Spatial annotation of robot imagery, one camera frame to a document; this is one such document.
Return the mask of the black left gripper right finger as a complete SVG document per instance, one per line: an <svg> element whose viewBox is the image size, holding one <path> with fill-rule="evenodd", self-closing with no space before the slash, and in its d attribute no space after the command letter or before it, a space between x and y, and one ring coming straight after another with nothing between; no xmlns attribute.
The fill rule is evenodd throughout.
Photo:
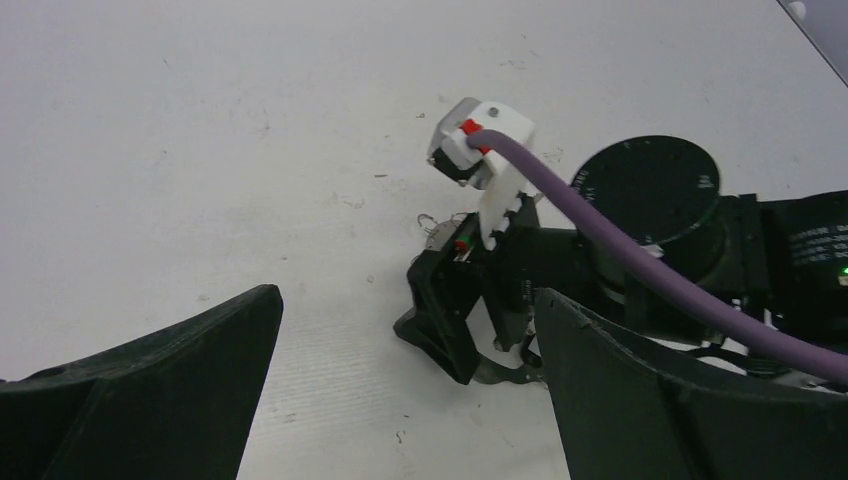
<svg viewBox="0 0 848 480"><path fill-rule="evenodd" d="M843 479L847 399L714 367L566 296L535 306L574 479Z"/></svg>

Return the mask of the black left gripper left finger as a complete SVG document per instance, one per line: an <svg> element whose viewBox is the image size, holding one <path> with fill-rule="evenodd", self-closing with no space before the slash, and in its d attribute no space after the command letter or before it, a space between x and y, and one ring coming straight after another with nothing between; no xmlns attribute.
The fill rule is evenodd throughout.
<svg viewBox="0 0 848 480"><path fill-rule="evenodd" d="M133 341L1 385L5 479L234 479L284 302L256 286Z"/></svg>

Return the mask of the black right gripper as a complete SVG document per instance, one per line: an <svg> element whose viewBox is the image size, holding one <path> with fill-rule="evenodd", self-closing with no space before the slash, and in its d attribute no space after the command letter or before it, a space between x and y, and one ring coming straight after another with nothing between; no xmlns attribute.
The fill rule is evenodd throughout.
<svg viewBox="0 0 848 480"><path fill-rule="evenodd" d="M594 290L595 276L576 231L541 226L529 195L517 196L505 219L488 250L479 214L466 215L441 246L423 250L406 274L413 306L394 323L394 333L459 384L475 378L517 384L543 378L538 360L508 368L478 351L468 326L478 304L488 313L496 347L510 351L530 342L543 289L572 298Z"/></svg>

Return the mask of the large metal keyring organizer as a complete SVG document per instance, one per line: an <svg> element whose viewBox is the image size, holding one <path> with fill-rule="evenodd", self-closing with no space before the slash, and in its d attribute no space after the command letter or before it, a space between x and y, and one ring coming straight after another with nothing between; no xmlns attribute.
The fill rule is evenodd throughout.
<svg viewBox="0 0 848 480"><path fill-rule="evenodd" d="M456 231L466 216L466 212L459 212L453 214L446 221L437 221L427 213L420 213L416 217L416 220L420 229L427 236L425 249L437 250L443 247L450 235ZM480 355L480 365L476 369L472 379L483 385L495 385L503 382L516 385L530 383L545 384L541 368L539 366L532 366L527 360L522 359L519 366L510 368L484 355Z"/></svg>

